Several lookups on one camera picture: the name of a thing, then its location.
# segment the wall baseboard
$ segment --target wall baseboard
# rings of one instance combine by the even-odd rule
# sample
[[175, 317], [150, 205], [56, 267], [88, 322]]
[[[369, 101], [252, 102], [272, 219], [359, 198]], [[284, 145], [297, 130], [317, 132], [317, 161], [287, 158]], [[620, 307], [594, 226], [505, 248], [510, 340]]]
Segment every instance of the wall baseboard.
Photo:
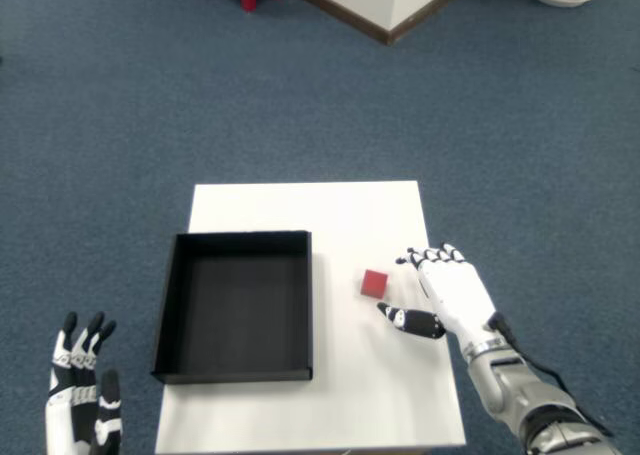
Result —
[[410, 15], [405, 20], [400, 22], [391, 30], [387, 30], [382, 28], [380, 25], [376, 25], [375, 23], [367, 20], [366, 18], [358, 15], [357, 13], [349, 10], [346, 7], [343, 7], [339, 3], [334, 2], [333, 0], [305, 0], [312, 5], [324, 10], [329, 15], [341, 20], [353, 28], [361, 31], [365, 35], [378, 40], [380, 43], [384, 45], [392, 45], [398, 39], [407, 34], [412, 28], [418, 25], [423, 20], [427, 19], [435, 12], [444, 7], [451, 0], [432, 0], [427, 3], [420, 10], [415, 12], [413, 15]]

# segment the cable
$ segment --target cable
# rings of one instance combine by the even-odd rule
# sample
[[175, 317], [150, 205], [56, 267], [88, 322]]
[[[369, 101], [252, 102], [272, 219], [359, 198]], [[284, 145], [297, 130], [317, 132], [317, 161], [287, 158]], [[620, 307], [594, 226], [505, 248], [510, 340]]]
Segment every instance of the cable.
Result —
[[[520, 348], [520, 345], [516, 340], [516, 337], [513, 335], [513, 332], [511, 331], [511, 327], [509, 327], [509, 324], [507, 323], [507, 320], [504, 317], [504, 315], [502, 315], [502, 313], [495, 312], [487, 322], [487, 325], [489, 325], [489, 328], [500, 332], [500, 334], [504, 337], [507, 343], [511, 345], [511, 347], [513, 347], [513, 349], [516, 352], [520, 353], [522, 358], [524, 358], [525, 361], [529, 363], [529, 365], [534, 367], [536, 370], [539, 370], [540, 372], [546, 373], [547, 375], [553, 377], [553, 379], [558, 384], [558, 387], [560, 387], [563, 391], [567, 392], [569, 396], [573, 398], [574, 401], [576, 400], [576, 397], [574, 397], [573, 394], [569, 391], [569, 389], [567, 388], [567, 385], [564, 383], [564, 380], [562, 379], [562, 377], [558, 372], [547, 367], [546, 365], [543, 365], [533, 360], [529, 355], [527, 355], [524, 351], [522, 351], [522, 349]], [[591, 425], [593, 425], [598, 430], [600, 430], [604, 436], [613, 438], [613, 432], [611, 430], [605, 427], [602, 423], [600, 423], [594, 417], [589, 415], [589, 413], [587, 413], [584, 409], [580, 408], [580, 406], [578, 406], [577, 403], [576, 403], [576, 408], [582, 414], [582, 416], [589, 423], [591, 423]]]

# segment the black box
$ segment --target black box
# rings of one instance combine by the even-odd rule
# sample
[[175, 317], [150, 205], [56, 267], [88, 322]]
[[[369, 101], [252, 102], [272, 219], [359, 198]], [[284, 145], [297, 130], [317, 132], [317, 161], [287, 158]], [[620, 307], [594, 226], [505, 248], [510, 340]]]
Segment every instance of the black box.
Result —
[[310, 380], [311, 233], [177, 235], [152, 375], [167, 384]]

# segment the white table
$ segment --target white table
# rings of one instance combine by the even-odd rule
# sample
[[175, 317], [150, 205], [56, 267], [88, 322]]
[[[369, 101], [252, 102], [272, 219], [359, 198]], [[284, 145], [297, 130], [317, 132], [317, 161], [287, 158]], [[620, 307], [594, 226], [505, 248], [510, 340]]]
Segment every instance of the white table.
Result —
[[190, 232], [312, 232], [314, 377], [166, 386], [156, 453], [415, 448], [465, 443], [445, 339], [397, 331], [359, 294], [367, 268], [386, 300], [429, 309], [411, 267], [426, 246], [416, 182], [197, 185]]

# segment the gray carpet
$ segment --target gray carpet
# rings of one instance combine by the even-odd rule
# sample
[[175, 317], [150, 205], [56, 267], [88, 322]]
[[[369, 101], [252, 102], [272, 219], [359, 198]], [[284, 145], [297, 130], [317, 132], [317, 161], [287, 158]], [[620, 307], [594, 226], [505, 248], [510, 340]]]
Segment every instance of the gray carpet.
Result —
[[[119, 322], [100, 367], [121, 373], [126, 453], [152, 453], [195, 183], [388, 179], [419, 180], [430, 238], [639, 452], [638, 20], [638, 0], [455, 0], [386, 48], [301, 0], [0, 0], [0, 452], [42, 452], [75, 309]], [[454, 365], [459, 453], [519, 453]]]

